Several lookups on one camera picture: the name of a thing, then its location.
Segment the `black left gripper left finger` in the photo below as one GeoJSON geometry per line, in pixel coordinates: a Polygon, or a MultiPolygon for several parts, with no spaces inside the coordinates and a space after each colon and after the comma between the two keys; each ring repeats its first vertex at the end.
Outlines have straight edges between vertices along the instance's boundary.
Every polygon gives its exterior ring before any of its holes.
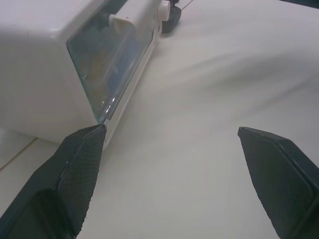
{"type": "Polygon", "coordinates": [[[67,136],[0,217],[0,239],[76,239],[97,182],[107,128],[67,136]]]}

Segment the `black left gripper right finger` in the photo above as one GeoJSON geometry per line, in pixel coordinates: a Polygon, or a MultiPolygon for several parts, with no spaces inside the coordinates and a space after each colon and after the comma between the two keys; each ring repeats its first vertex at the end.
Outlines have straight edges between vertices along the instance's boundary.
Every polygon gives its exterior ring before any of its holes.
{"type": "Polygon", "coordinates": [[[319,239],[319,168],[289,139],[240,127],[257,196],[280,239],[319,239]]]}

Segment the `white toaster oven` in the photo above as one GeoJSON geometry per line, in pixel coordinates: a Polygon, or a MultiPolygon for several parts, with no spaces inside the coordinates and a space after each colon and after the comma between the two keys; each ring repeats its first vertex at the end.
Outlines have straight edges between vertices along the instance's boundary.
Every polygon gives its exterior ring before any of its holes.
{"type": "MultiPolygon", "coordinates": [[[[105,0],[0,0],[0,127],[61,143],[97,125],[67,41],[105,0]]],[[[107,128],[108,145],[161,35],[162,22],[107,128]]]]}

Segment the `glass toaster oven door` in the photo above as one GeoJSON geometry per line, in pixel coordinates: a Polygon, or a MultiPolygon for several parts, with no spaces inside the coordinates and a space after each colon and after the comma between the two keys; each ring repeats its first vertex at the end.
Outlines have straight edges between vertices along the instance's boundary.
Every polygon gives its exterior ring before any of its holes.
{"type": "Polygon", "coordinates": [[[116,30],[113,18],[132,1],[105,0],[66,43],[99,124],[112,118],[158,26],[158,10],[148,9],[139,14],[140,32],[130,23],[116,30]]]}

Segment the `white oven control knob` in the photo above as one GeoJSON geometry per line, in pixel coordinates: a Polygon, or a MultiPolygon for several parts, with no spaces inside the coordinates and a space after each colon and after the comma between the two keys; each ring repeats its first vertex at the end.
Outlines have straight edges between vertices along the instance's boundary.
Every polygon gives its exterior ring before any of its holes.
{"type": "Polygon", "coordinates": [[[170,1],[162,0],[158,7],[158,18],[160,21],[168,21],[170,13],[170,1]]]}

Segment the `black rounded object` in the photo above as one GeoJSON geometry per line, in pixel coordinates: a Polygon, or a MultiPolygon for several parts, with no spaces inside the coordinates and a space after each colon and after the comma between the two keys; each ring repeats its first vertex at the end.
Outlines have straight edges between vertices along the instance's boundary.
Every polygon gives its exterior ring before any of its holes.
{"type": "Polygon", "coordinates": [[[169,18],[167,21],[162,22],[162,34],[171,33],[177,26],[181,17],[181,9],[176,6],[176,4],[179,3],[179,0],[169,0],[169,2],[170,2],[169,18]]]}

